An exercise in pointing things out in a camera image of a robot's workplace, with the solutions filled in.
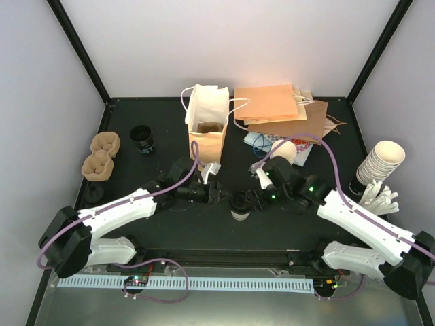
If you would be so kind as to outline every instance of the stack of paper cups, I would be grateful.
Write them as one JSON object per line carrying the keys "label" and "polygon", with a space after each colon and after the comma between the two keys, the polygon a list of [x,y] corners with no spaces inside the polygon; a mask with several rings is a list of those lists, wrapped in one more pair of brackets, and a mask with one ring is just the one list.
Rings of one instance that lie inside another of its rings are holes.
{"label": "stack of paper cups", "polygon": [[[375,181],[384,181],[405,159],[405,150],[393,141],[380,141],[362,162],[356,171],[356,179],[364,188]],[[351,191],[361,194],[363,190],[355,188],[351,182]]]}

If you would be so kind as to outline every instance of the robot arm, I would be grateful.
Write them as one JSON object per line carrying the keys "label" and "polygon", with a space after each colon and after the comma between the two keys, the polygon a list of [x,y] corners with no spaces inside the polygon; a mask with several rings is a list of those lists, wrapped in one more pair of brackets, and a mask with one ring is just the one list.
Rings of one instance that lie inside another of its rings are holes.
{"label": "robot arm", "polygon": [[140,248],[137,241],[126,237],[105,239],[104,235],[130,222],[151,217],[158,211],[171,207],[178,198],[216,204],[227,196],[220,183],[208,181],[208,174],[216,174],[219,169],[219,166],[216,168],[212,164],[208,166],[206,182],[197,171],[183,185],[144,198],[145,195],[155,194],[181,181],[192,165],[191,159],[182,158],[174,163],[169,173],[107,204],[79,211],[70,206],[61,209],[41,237],[40,248],[68,224],[89,215],[92,217],[71,228],[46,251],[46,257],[58,277],[70,277],[86,266],[131,262]]}
{"label": "robot arm", "polygon": [[375,223],[394,231],[398,237],[435,253],[435,239],[426,232],[414,235],[362,208],[348,197],[352,209],[342,201],[337,190],[329,188],[314,175],[307,178],[299,175],[284,158],[275,157],[255,171],[260,188],[249,191],[253,208],[264,210],[279,201],[290,201],[296,208],[318,206],[317,215],[341,226],[364,241],[371,249],[350,247],[337,241],[325,246],[322,260],[333,269],[360,272],[383,279],[397,294],[416,299],[434,269],[434,262],[411,245],[392,237],[374,223],[354,213],[365,214]]}

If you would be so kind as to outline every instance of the black work surface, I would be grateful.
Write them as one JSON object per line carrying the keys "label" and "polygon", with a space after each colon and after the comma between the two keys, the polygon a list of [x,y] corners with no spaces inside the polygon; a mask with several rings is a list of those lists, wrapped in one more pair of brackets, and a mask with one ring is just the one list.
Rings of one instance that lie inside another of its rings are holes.
{"label": "black work surface", "polygon": [[[329,102],[328,114],[347,122],[340,126],[341,135],[334,132],[324,140],[336,155],[341,185],[349,194],[348,184],[364,159],[358,126],[351,108],[343,100]],[[172,163],[188,156],[188,130],[185,111],[179,99],[119,99],[114,101],[106,130],[118,133],[121,147],[114,158],[115,168],[105,183],[110,200],[125,196],[161,172],[169,171]],[[156,153],[146,156],[129,139],[130,130],[138,124],[148,125],[154,137]],[[258,181],[248,168],[259,159],[252,147],[244,144],[247,132],[231,122],[224,144],[221,170],[217,180],[230,191],[258,187]],[[304,168],[307,175],[316,174],[334,187],[332,163],[325,149],[315,145]],[[318,217],[313,207],[304,215],[291,214],[286,206],[276,206],[266,212],[252,213],[245,221],[232,218],[228,201],[218,205],[190,204],[179,200],[172,211],[162,211],[149,219],[125,225],[108,236],[134,235],[147,249],[201,250],[311,250],[320,238],[343,244],[360,243],[337,225]]]}

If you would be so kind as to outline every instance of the paper cup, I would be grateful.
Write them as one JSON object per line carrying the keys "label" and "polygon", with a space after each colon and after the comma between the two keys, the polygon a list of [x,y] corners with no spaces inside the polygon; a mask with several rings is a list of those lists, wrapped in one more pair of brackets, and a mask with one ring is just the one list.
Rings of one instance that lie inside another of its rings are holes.
{"label": "paper cup", "polygon": [[362,168],[364,169],[364,172],[366,172],[367,175],[371,176],[371,177],[376,177],[376,178],[383,178],[383,177],[388,177],[392,171],[388,171],[388,172],[383,172],[383,171],[379,171],[376,170],[374,168],[371,168],[370,165],[367,163],[367,161],[362,162],[361,164]]}
{"label": "paper cup", "polygon": [[[282,143],[282,140],[275,141],[272,144],[271,151],[278,146],[280,143]],[[298,153],[298,150],[291,141],[286,141],[283,145],[281,145],[276,151],[274,151],[271,155],[271,158],[274,158],[275,156],[282,156],[285,158],[290,164],[293,164],[294,158],[296,157],[296,154]]]}
{"label": "paper cup", "polygon": [[365,182],[365,183],[371,183],[373,179],[376,179],[374,177],[371,177],[369,175],[367,175],[362,168],[360,168],[358,170],[358,176],[360,177],[361,181]]}
{"label": "paper cup", "polygon": [[376,170],[376,171],[379,171],[379,172],[384,172],[384,173],[391,173],[397,167],[397,166],[385,167],[385,166],[382,166],[381,164],[377,164],[376,162],[374,162],[372,160],[372,158],[370,156],[368,156],[364,162],[367,163],[369,169]]}
{"label": "paper cup", "polygon": [[361,177],[360,171],[358,170],[356,173],[356,179],[362,184],[362,185],[368,185],[369,181],[367,181],[366,178]]}
{"label": "paper cup", "polygon": [[375,151],[372,150],[371,153],[369,154],[369,156],[367,157],[368,160],[370,160],[374,165],[380,167],[380,168],[386,168],[386,169],[394,169],[397,168],[400,164],[395,164],[395,165],[386,165],[382,159],[378,158]]}
{"label": "paper cup", "polygon": [[372,182],[372,180],[376,180],[376,181],[383,181],[385,180],[388,175],[378,175],[377,173],[373,173],[369,170],[366,169],[366,167],[364,166],[364,163],[361,164],[361,166],[358,168],[359,172],[360,172],[360,177],[367,181],[367,182]]}
{"label": "paper cup", "polygon": [[405,150],[393,141],[380,141],[373,149],[373,154],[385,166],[398,166],[405,159]]}

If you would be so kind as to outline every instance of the cable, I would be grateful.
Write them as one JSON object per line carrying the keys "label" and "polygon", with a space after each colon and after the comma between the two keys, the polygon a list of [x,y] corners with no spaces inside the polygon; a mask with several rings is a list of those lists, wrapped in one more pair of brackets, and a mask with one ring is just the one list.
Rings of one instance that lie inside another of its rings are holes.
{"label": "cable", "polygon": [[343,275],[343,276],[345,277],[345,280],[346,280],[347,282],[349,282],[349,279],[347,278],[347,276],[345,275],[345,273],[343,273],[343,271],[342,271],[340,268],[338,269],[338,272],[340,273],[340,276],[339,276],[339,279],[338,279],[338,280],[340,280],[341,275]]}
{"label": "cable", "polygon": [[154,262],[157,262],[157,261],[165,261],[165,262],[174,264],[174,265],[176,265],[183,272],[184,279],[186,280],[186,288],[184,289],[183,294],[179,298],[177,298],[175,300],[162,300],[162,299],[157,299],[155,297],[148,297],[147,295],[137,295],[137,294],[136,295],[132,295],[130,293],[127,293],[127,284],[125,284],[125,286],[124,286],[124,293],[127,296],[138,297],[139,299],[145,299],[145,300],[149,300],[149,301],[153,301],[153,302],[158,302],[160,304],[176,304],[177,302],[180,302],[180,301],[184,300],[184,298],[187,296],[188,291],[189,291],[188,273],[186,273],[186,270],[183,268],[183,266],[181,266],[176,261],[173,261],[172,259],[168,259],[168,258],[156,258],[156,259],[150,259],[150,260],[144,261],[144,262],[142,262],[140,264],[136,264],[136,265],[121,265],[121,264],[113,264],[113,265],[115,265],[117,267],[121,267],[121,268],[125,268],[125,269],[130,270],[132,268],[138,268],[138,267],[141,267],[141,266],[144,266],[144,265],[147,265],[147,264],[150,264],[150,263],[154,263]]}
{"label": "cable", "polygon": [[[198,165],[198,161],[199,161],[199,146],[198,146],[198,143],[196,141],[191,142],[190,149],[192,150],[192,153],[194,154],[195,161],[194,161],[194,163],[192,165],[192,168],[190,169],[189,173],[182,180],[178,181],[176,184],[174,184],[171,187],[168,187],[166,189],[160,190],[158,192],[154,192],[152,194],[145,194],[145,195],[142,195],[142,196],[137,196],[137,197],[135,197],[133,199],[134,200],[140,200],[140,199],[145,199],[145,198],[149,198],[149,197],[159,196],[159,195],[164,194],[166,192],[169,192],[169,191],[179,187],[183,183],[185,183],[190,178],[190,176],[195,172],[196,166]],[[109,206],[103,207],[102,209],[100,209],[100,210],[95,212],[95,217],[97,217],[98,214],[101,214],[101,213],[104,213],[105,211],[108,211],[109,209],[113,209],[113,208],[121,206],[123,204],[128,204],[130,202],[131,202],[131,200],[129,198],[129,199],[117,202],[117,203],[113,203],[113,204],[111,204]],[[37,259],[36,259],[37,266],[39,268],[41,268],[42,270],[49,270],[49,269],[51,269],[52,266],[45,266],[41,262],[42,257],[46,254],[48,248],[50,248],[50,246],[53,245],[53,243],[55,243],[56,240],[58,240],[63,234],[65,234],[70,229],[74,228],[75,226],[83,223],[84,221],[86,221],[86,220],[88,220],[90,218],[93,218],[93,215],[89,214],[89,215],[87,215],[85,217],[82,217],[80,219],[75,220],[73,223],[68,224],[61,231],[57,232],[51,239],[49,239],[49,241],[47,241],[47,243],[41,248],[41,252],[39,253],[39,255],[38,255]]]}
{"label": "cable", "polygon": [[[256,146],[255,146],[256,141],[257,141],[260,137],[262,137],[263,145],[261,145],[261,146],[259,146],[259,147],[256,147]],[[265,145],[265,144],[264,144],[264,135],[263,135],[263,134],[259,134],[259,135],[257,136],[257,138],[255,138],[254,142],[252,143],[252,150],[254,151],[255,156],[257,156],[258,158],[263,158],[264,156],[266,156],[266,154],[264,154],[263,156],[260,156],[260,155],[257,154],[257,152],[263,150],[263,148],[268,147],[268,146],[272,146],[272,144],[270,144],[270,145]]]}
{"label": "cable", "polygon": [[321,297],[316,290],[314,290],[314,295],[319,298],[319,300],[328,300],[328,301],[343,301],[355,297],[361,290],[364,288],[366,284],[366,276],[363,274],[361,278],[360,286],[351,294],[345,295],[344,297]]}
{"label": "cable", "polygon": [[261,161],[257,162],[256,164],[254,164],[254,166],[256,168],[258,168],[263,162],[265,162],[269,156],[271,156],[271,154],[276,151],[279,147],[281,147],[286,141],[290,141],[291,139],[297,139],[301,136],[305,136],[305,137],[311,137],[313,139],[315,139],[316,141],[320,142],[326,149],[326,151],[328,152],[329,156],[331,157],[331,161],[332,161],[332,165],[334,167],[334,176],[335,176],[335,183],[336,183],[336,187],[338,190],[338,194],[341,198],[341,200],[343,201],[343,203],[349,208],[351,209],[354,213],[358,214],[360,217],[362,217],[363,219],[371,222],[371,224],[374,224],[375,226],[377,226],[378,228],[380,228],[381,230],[383,230],[384,232],[388,233],[390,236],[393,236],[394,238],[406,243],[407,245],[410,245],[412,248],[417,249],[418,251],[424,253],[425,255],[427,255],[430,259],[432,259],[433,261],[435,261],[435,255],[431,252],[429,252],[428,250],[424,249],[422,246],[419,246],[418,244],[403,238],[402,236],[399,236],[397,233],[391,231],[390,229],[388,229],[387,227],[385,227],[384,225],[376,222],[375,220],[371,219],[369,216],[365,215],[363,212],[359,211],[359,210],[353,210],[352,205],[346,200],[345,194],[341,189],[341,184],[340,184],[340,175],[338,173],[338,164],[336,161],[336,158],[334,156],[334,153],[332,152],[331,148],[328,146],[327,143],[325,143],[325,141],[323,141],[322,139],[320,139],[319,137],[315,136],[314,134],[309,134],[309,133],[300,133],[300,134],[296,134],[292,137],[287,137],[285,138],[282,142],[280,142],[280,144],[278,144],[278,146],[276,146],[274,149],[272,149],[270,152],[267,153],[266,156],[264,156]]}
{"label": "cable", "polygon": [[148,268],[148,274],[147,274],[148,277],[151,276],[151,273],[152,273],[153,269],[154,269],[154,264],[150,264],[150,267]]}

